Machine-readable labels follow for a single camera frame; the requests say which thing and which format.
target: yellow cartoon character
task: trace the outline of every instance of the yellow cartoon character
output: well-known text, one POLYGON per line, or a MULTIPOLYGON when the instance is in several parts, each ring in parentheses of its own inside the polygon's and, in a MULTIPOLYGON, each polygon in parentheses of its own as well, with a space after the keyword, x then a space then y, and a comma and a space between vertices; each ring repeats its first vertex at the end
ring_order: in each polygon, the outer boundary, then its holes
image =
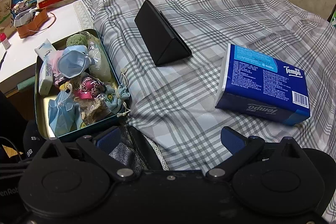
POLYGON ((105 101, 112 102, 112 100, 113 100, 113 94, 108 94, 105 101))
POLYGON ((82 122, 81 125, 80 125, 80 127, 79 127, 79 129, 82 129, 84 127, 86 127, 86 124, 84 122, 82 122))

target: barcode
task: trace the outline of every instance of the barcode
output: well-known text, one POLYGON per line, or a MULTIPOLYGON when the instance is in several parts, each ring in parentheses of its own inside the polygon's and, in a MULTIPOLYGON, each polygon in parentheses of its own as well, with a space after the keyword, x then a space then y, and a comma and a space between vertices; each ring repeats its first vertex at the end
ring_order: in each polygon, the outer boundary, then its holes
POLYGON ((300 93, 297 93, 295 91, 292 91, 292 96, 293 96, 293 104, 297 104, 299 106, 303 106, 306 108, 309 108, 309 102, 308 102, 308 97, 304 96, 300 93))

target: blue tissue packaging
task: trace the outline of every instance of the blue tissue packaging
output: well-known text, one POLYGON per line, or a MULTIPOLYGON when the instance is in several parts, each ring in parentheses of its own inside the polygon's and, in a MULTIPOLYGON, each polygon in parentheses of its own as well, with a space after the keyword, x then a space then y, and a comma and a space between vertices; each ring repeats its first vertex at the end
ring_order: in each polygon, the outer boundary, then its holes
POLYGON ((271 56, 228 44, 215 107, 294 125, 310 117, 305 72, 271 56))

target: gray plaid duvet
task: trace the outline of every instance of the gray plaid duvet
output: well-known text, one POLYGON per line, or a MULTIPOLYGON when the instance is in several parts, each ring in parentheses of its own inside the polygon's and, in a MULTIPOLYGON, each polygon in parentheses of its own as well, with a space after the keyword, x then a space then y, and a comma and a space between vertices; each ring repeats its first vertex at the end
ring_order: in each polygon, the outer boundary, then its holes
MULTIPOLYGON (((156 67, 134 23, 144 0, 82 1, 116 72, 127 68, 129 124, 159 145, 169 168, 207 171, 228 158, 220 141, 224 126, 268 142, 293 136, 302 147, 336 159, 336 29, 321 17, 287 0, 150 0, 193 52, 190 59, 156 67), (310 119, 290 127, 215 109, 229 42, 302 68, 310 119)), ((335 200, 325 217, 335 217, 335 200)))

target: green mat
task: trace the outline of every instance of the green mat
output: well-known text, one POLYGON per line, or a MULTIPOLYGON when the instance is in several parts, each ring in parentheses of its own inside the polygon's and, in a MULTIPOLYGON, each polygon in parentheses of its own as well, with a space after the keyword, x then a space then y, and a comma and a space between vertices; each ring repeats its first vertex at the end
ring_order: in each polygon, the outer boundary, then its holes
POLYGON ((22 81, 21 83, 19 83, 19 84, 17 85, 17 89, 18 89, 20 92, 22 92, 22 91, 25 91, 25 90, 31 88, 32 86, 34 86, 34 84, 35 84, 35 76, 32 76, 32 77, 30 77, 29 79, 24 80, 24 81, 22 81))

